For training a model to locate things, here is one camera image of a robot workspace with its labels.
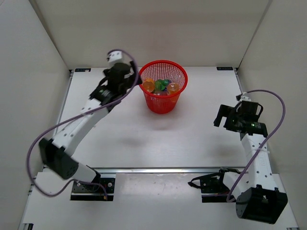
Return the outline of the orange juice bottle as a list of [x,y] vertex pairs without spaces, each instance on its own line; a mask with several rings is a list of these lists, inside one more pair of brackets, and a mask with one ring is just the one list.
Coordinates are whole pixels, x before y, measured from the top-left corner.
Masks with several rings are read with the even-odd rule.
[[145,79],[145,81],[142,83],[142,87],[147,92],[153,92],[155,90],[155,81],[151,78]]

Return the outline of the green plastic bottle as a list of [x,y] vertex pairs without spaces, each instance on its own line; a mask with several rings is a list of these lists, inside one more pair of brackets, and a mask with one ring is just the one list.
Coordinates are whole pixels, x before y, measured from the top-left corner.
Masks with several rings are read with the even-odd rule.
[[165,80],[156,80],[154,82],[155,91],[165,91],[167,85],[169,84],[168,79]]

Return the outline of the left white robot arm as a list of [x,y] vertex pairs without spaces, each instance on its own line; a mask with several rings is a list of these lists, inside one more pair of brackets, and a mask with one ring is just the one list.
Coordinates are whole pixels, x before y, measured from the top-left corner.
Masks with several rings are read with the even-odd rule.
[[51,139],[39,142],[42,162],[62,179],[75,179],[95,192],[100,188],[100,174],[72,158],[80,142],[102,118],[120,103],[120,98],[134,83],[140,84],[135,63],[116,63],[103,70],[104,77],[89,95],[81,110],[82,116],[70,121]]

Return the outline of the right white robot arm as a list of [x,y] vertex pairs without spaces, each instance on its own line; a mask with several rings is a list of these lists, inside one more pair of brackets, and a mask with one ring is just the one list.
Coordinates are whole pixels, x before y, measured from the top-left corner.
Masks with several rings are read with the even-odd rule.
[[234,107],[220,105],[214,126],[225,118],[224,128],[240,134],[247,165],[241,172],[222,170],[215,185],[220,191],[229,190],[227,201],[235,200],[236,214],[248,219],[275,224],[288,203],[286,193],[281,192],[272,175],[266,125],[259,122],[263,106],[241,100]]

